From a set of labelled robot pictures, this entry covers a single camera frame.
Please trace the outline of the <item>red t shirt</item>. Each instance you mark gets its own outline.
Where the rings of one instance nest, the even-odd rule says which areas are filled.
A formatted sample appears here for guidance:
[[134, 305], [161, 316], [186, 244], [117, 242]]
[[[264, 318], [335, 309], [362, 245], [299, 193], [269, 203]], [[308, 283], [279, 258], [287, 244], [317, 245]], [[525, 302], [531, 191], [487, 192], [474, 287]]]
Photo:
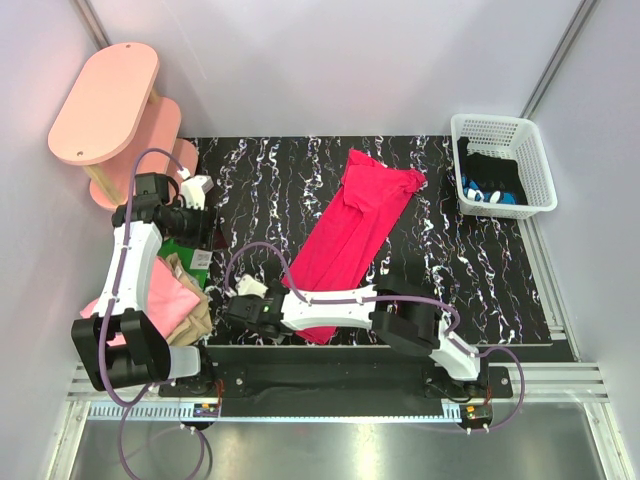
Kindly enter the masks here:
[[383, 166], [350, 150], [341, 187], [290, 266], [285, 286], [338, 291], [359, 286], [385, 239], [426, 177]]

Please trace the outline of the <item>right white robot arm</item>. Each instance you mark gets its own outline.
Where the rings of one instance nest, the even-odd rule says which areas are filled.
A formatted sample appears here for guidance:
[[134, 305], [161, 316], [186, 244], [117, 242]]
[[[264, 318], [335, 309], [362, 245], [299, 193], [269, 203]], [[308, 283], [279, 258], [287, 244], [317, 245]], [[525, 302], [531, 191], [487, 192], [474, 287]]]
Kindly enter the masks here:
[[444, 378], [431, 383], [441, 396], [470, 400], [488, 391], [486, 362], [455, 332], [459, 312], [392, 275], [366, 287], [334, 291], [305, 291], [278, 282], [267, 287], [245, 275], [230, 294], [224, 319], [278, 341], [321, 327], [366, 330], [394, 351], [428, 358], [443, 369]]

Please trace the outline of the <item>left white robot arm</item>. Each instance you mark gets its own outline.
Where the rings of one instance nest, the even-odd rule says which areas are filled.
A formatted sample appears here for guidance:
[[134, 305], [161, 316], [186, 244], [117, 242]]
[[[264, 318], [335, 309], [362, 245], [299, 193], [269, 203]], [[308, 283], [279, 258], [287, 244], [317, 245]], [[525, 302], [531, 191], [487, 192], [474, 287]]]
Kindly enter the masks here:
[[165, 239], [212, 250], [214, 213], [207, 205], [210, 177], [176, 182], [159, 173], [138, 174], [129, 199], [111, 221], [114, 249], [105, 284], [86, 319], [71, 327], [71, 338], [93, 387], [115, 390], [180, 379], [196, 396], [215, 386], [216, 372], [195, 346], [167, 343], [148, 314], [148, 293], [157, 254]]

